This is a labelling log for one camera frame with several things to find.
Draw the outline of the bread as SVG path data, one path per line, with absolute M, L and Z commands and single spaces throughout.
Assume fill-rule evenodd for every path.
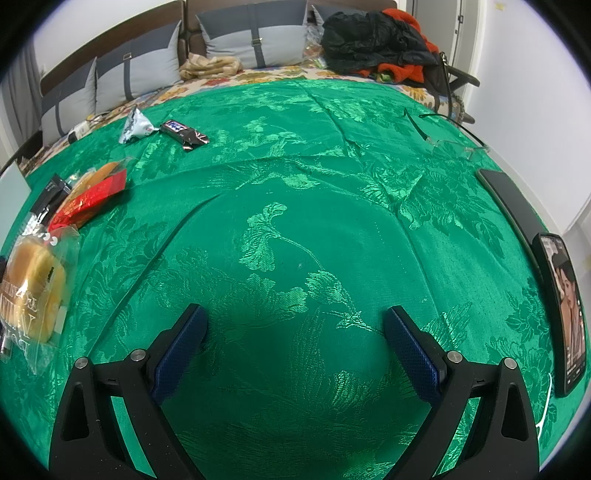
M 19 235 L 1 281 L 1 322 L 33 374 L 52 361 L 69 308 L 80 250 L 78 230 L 40 226 Z

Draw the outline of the long black candy packet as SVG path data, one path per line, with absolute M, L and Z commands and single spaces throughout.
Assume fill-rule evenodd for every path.
M 33 231 L 37 227 L 47 227 L 71 190 L 64 179 L 54 174 L 30 209 L 31 216 L 26 225 L 27 229 Z

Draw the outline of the smartphone with lit screen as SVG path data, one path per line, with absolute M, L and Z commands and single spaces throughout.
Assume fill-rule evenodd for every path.
M 538 233 L 532 242 L 548 302 L 556 394 L 568 396 L 586 371 L 586 326 L 576 273 L 564 240 Z

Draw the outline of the black tablet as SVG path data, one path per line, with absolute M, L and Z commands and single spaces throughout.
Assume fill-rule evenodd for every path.
M 534 239 L 546 233 L 543 221 L 513 180 L 502 171 L 479 169 L 476 177 L 491 195 L 532 262 L 536 261 Z

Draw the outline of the red snack packet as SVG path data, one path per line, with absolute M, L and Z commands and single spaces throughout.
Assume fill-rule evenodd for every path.
M 53 232 L 65 227 L 80 229 L 111 197 L 124 190 L 126 176 L 125 169 L 119 170 L 73 198 L 54 215 L 49 223 L 49 231 Z

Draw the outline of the clear long snack packet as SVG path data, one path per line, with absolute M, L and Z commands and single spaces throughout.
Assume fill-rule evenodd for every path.
M 74 184 L 64 204 L 76 203 L 80 196 L 89 192 L 92 201 L 103 200 L 120 191 L 125 182 L 126 168 L 123 161 L 109 162 L 98 169 L 90 169 Z

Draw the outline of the white cardboard box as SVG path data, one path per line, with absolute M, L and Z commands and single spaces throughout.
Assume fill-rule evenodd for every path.
M 11 163 L 1 176 L 1 255 L 6 256 L 27 217 L 25 207 L 31 188 L 16 163 Z

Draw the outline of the eyeglasses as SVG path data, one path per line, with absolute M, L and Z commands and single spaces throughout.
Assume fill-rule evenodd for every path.
M 490 152 L 483 140 L 457 121 L 445 118 L 443 114 L 412 114 L 404 109 L 404 117 L 436 157 L 471 161 Z

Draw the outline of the green floral tablecloth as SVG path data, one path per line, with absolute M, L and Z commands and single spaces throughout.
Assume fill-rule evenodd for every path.
M 80 232 L 70 308 L 52 361 L 15 352 L 1 405 L 41 461 L 74 361 L 124 358 L 187 305 L 208 336 L 163 411 L 209 479 L 381 479 L 425 420 L 383 335 L 403 306 L 447 350 L 521 368 L 540 455 L 583 399 L 555 396 L 536 272 L 476 177 L 486 156 L 442 159 L 388 87 L 288 80 L 209 90 L 146 110 L 204 132 L 187 152 L 121 122 L 28 177 L 39 192 L 125 161 L 128 187 Z

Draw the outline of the silver foil snack packet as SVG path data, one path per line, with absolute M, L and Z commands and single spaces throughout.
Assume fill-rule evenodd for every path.
M 126 144 L 150 136 L 158 131 L 152 122 L 134 106 L 125 119 L 118 143 Z

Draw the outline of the grey cushion left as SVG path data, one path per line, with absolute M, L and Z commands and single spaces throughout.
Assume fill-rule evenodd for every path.
M 87 62 L 42 98 L 41 132 L 44 147 L 66 136 L 95 114 L 96 61 Z

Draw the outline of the grey cushion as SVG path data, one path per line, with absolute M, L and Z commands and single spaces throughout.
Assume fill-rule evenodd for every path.
M 97 113 L 180 81 L 179 27 L 180 21 L 150 30 L 97 59 Z
M 66 136 L 95 114 L 96 61 L 87 62 L 42 98 L 41 132 L 44 147 Z
M 306 1 L 269 1 L 197 14 L 206 56 L 235 57 L 245 69 L 304 61 Z

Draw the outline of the grey cushion middle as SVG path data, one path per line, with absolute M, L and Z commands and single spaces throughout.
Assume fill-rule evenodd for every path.
M 150 30 L 97 59 L 97 113 L 180 81 L 179 27 L 180 21 Z

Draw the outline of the beige folded cloth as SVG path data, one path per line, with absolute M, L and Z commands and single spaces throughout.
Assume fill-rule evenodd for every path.
M 184 81 L 228 78 L 235 76 L 242 69 L 242 62 L 233 56 L 213 56 L 208 58 L 190 53 L 179 68 L 179 76 Z

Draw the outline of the floral sofa cover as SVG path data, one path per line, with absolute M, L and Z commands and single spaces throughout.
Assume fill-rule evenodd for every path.
M 190 54 L 189 59 L 180 69 L 181 81 L 173 86 L 145 93 L 106 113 L 88 116 L 86 121 L 89 123 L 89 130 L 94 131 L 126 116 L 133 107 L 143 110 L 152 105 L 162 104 L 169 100 L 187 97 L 214 88 L 288 79 L 339 79 L 356 82 L 376 81 L 387 85 L 394 84 L 394 76 L 390 71 L 384 70 L 372 73 L 368 77 L 339 75 L 329 70 L 321 57 L 307 58 L 301 65 L 248 70 L 238 70 L 233 66 L 232 62 L 224 60 L 219 68 L 211 72 L 204 71 L 201 73 L 197 71 L 197 62 L 204 62 L 204 57 Z M 451 75 L 452 68 L 447 66 L 445 62 L 441 62 L 434 69 L 426 68 L 424 70 L 424 83 L 419 84 L 406 80 L 404 83 L 394 85 L 394 88 L 436 113 L 442 113 L 458 122 L 468 122 L 472 118 L 466 113 L 461 97 L 454 92 L 452 81 L 449 79 Z

